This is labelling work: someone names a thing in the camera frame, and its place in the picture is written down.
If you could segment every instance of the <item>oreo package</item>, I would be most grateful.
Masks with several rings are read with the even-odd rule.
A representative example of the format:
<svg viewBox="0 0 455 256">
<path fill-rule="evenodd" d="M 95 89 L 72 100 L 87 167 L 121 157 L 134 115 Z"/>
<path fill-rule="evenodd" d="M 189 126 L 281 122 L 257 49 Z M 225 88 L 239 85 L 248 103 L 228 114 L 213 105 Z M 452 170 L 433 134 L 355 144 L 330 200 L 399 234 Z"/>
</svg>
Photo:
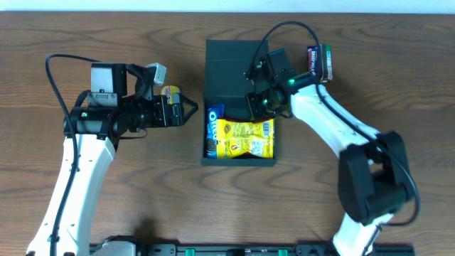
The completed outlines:
<svg viewBox="0 0 455 256">
<path fill-rule="evenodd" d="M 333 81 L 331 46 L 321 43 L 319 46 L 309 46 L 307 52 L 308 71 L 316 72 L 316 61 L 320 58 L 318 68 L 321 74 L 321 82 Z"/>
<path fill-rule="evenodd" d="M 216 146 L 218 137 L 216 133 L 216 121 L 225 114 L 225 105 L 216 104 L 207 111 L 207 138 L 205 138 L 205 150 L 209 159 L 216 159 Z"/>
</svg>

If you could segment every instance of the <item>open black box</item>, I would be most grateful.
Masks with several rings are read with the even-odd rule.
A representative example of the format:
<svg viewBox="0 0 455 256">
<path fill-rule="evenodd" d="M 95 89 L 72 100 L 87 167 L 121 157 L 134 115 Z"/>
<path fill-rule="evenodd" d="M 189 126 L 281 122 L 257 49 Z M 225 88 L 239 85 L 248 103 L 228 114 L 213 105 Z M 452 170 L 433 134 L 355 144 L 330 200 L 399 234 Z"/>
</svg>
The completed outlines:
<svg viewBox="0 0 455 256">
<path fill-rule="evenodd" d="M 225 117 L 240 121 L 250 121 L 250 109 L 245 95 L 255 90 L 247 81 L 244 72 L 251 63 L 253 54 L 260 41 L 241 40 L 207 40 L 205 50 L 205 87 L 204 87 L 204 137 L 203 166 L 273 166 L 277 162 L 277 120 L 274 125 L 274 158 L 248 159 L 209 159 L 205 151 L 207 137 L 207 109 L 215 104 L 225 104 Z M 264 42 L 258 57 L 268 52 L 268 44 Z M 268 84 L 256 84 L 262 91 Z"/>
</svg>

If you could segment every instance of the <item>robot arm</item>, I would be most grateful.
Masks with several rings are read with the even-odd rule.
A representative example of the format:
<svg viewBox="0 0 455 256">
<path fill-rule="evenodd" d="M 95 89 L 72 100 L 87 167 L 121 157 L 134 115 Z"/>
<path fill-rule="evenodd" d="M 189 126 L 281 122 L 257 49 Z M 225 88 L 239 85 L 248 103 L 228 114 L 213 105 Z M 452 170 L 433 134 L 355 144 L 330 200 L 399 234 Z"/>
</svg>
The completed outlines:
<svg viewBox="0 0 455 256">
<path fill-rule="evenodd" d="M 287 111 L 307 123 L 339 158 L 338 195 L 346 214 L 333 246 L 340 256 L 370 253 L 382 226 L 417 194 L 401 137 L 356 119 L 319 84 L 316 73 L 296 75 L 284 49 L 266 54 L 245 75 L 253 84 L 269 85 L 246 95 L 253 120 Z M 382 164 L 381 172 L 371 174 L 373 162 Z"/>
<path fill-rule="evenodd" d="M 78 56 L 76 58 L 92 61 Z M 66 139 L 60 174 L 44 220 L 28 246 L 27 256 L 90 255 L 90 229 L 98 196 L 119 141 L 125 138 L 122 135 L 128 130 L 139 132 L 140 129 L 181 126 L 198 110 L 195 102 L 180 93 L 169 95 L 172 97 L 171 104 L 167 101 L 167 95 L 153 95 L 152 87 L 163 85 L 166 76 L 166 68 L 158 63 L 143 68 L 134 64 L 95 62 L 91 71 L 91 90 L 83 92 L 77 99 L 69 114 L 71 123 L 64 121 Z M 130 96 L 127 96 L 127 73 L 137 77 L 135 93 Z M 87 96 L 88 107 L 82 107 Z M 184 102 L 193 109 L 185 113 Z M 74 158 L 73 136 L 77 141 L 79 159 L 73 182 L 70 183 Z M 64 199 L 68 184 L 70 190 Z M 64 208 L 58 219 L 58 209 L 62 203 Z M 58 232 L 53 238 L 56 223 Z M 112 241 L 106 242 L 94 255 L 135 254 L 134 243 Z"/>
<path fill-rule="evenodd" d="M 301 88 L 296 94 L 291 95 L 291 110 L 292 114 L 303 122 L 307 123 L 318 135 L 327 143 L 333 150 L 336 156 L 345 150 L 351 144 L 363 145 L 368 142 L 365 137 L 362 137 L 357 132 L 353 131 L 345 122 L 341 121 L 330 111 L 327 106 L 322 104 L 319 98 L 316 86 L 326 98 L 326 101 L 331 104 L 341 115 L 350 121 L 350 123 L 358 126 L 370 137 L 376 139 L 376 134 L 380 132 L 375 128 L 369 127 L 362 123 L 342 106 L 340 106 L 328 93 L 323 85 L 309 85 Z"/>
<path fill-rule="evenodd" d="M 90 229 L 102 180 L 107 168 L 115 156 L 114 145 L 109 139 L 97 139 L 96 134 L 78 134 L 79 171 L 74 178 L 68 203 L 63 210 L 58 233 L 56 255 L 75 253 L 88 255 L 90 245 Z M 35 252 L 35 256 L 49 255 L 49 236 L 52 233 L 58 206 L 73 162 L 73 141 L 63 142 L 63 160 L 60 174 L 40 229 L 28 246 L 27 252 Z"/>
<path fill-rule="evenodd" d="M 291 95 L 291 108 L 294 116 L 307 123 L 324 141 L 336 156 L 340 156 L 351 144 L 364 145 L 368 143 L 365 137 L 352 130 L 345 122 L 341 121 L 330 111 L 327 106 L 322 104 L 316 86 L 338 113 L 343 115 L 349 122 L 356 124 L 359 129 L 370 137 L 376 139 L 376 134 L 380 132 L 359 121 L 347 110 L 340 106 L 326 91 L 323 85 L 309 85 L 301 88 L 296 94 Z M 354 221 L 349 214 L 345 214 L 340 230 L 333 238 L 333 245 L 341 255 L 363 256 L 373 251 L 373 240 L 379 235 L 377 226 L 391 220 L 393 214 L 386 213 L 376 217 L 370 224 L 363 225 Z"/>
</svg>

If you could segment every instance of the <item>wooden table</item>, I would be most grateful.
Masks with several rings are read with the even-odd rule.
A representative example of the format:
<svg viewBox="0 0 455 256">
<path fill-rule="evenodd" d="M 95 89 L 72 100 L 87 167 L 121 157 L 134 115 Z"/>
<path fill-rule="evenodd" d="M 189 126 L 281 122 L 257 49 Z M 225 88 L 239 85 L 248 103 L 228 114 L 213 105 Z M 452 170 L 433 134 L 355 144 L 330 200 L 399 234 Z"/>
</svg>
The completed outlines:
<svg viewBox="0 0 455 256">
<path fill-rule="evenodd" d="M 422 194 L 418 221 L 387 228 L 380 242 L 411 242 L 418 255 L 455 250 L 455 16 L 376 14 L 0 14 L 0 255 L 24 255 L 53 192 L 63 153 L 63 113 L 44 60 L 49 53 L 168 68 L 202 106 L 205 40 L 260 39 L 285 20 L 305 21 L 333 46 L 328 91 L 356 117 L 406 141 Z M 280 29 L 271 48 L 287 47 L 303 70 L 310 37 Z M 71 106 L 90 89 L 90 65 L 52 63 Z M 129 80 L 130 92 L 133 80 Z M 279 122 L 274 168 L 202 167 L 200 110 L 184 126 L 125 141 L 106 175 L 91 241 L 110 235 L 180 242 L 329 240 L 343 209 L 338 161 L 297 119 Z M 408 218 L 410 203 L 395 220 Z"/>
</svg>

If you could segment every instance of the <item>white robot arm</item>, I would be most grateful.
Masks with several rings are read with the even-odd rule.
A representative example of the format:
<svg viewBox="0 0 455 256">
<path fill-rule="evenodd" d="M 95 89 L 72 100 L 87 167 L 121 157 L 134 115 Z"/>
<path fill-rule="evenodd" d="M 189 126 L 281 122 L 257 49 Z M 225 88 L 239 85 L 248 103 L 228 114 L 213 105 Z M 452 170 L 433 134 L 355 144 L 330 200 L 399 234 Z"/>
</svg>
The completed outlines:
<svg viewBox="0 0 455 256">
<path fill-rule="evenodd" d="M 49 70 L 52 57 L 76 58 L 92 62 L 92 86 L 81 93 L 71 112 L 53 82 Z M 153 95 L 161 86 L 166 68 L 158 63 L 145 68 L 134 64 L 101 63 L 75 55 L 54 54 L 46 59 L 46 70 L 65 112 L 63 160 L 57 184 L 44 220 L 27 249 L 27 256 L 89 256 L 90 228 L 106 171 L 114 159 L 126 131 L 157 127 L 177 127 L 198 110 L 198 104 L 180 93 Z M 135 93 L 127 95 L 127 73 L 137 77 Z M 82 102 L 88 96 L 88 107 Z M 193 107 L 186 112 L 183 103 Z M 106 242 L 96 256 L 136 256 L 135 244 Z"/>
<path fill-rule="evenodd" d="M 359 129 L 370 137 L 376 139 L 376 134 L 380 132 L 362 123 L 346 111 L 327 93 L 323 85 L 303 87 L 296 94 L 291 95 L 292 113 L 296 118 L 307 123 L 330 146 L 336 156 L 339 156 L 349 145 L 364 145 L 368 143 L 368 140 L 352 130 L 322 103 L 316 91 L 316 86 L 319 86 L 321 95 L 338 113 L 343 115 L 350 123 L 357 125 Z M 370 242 L 371 237 L 378 235 L 375 234 L 377 232 L 376 226 L 387 223 L 392 217 L 393 214 L 386 213 L 374 219 L 371 224 L 363 225 L 352 220 L 346 213 L 340 230 L 333 238 L 333 245 L 341 256 L 363 256 L 367 246 L 366 252 L 368 254 L 373 251 L 373 243 Z"/>
</svg>

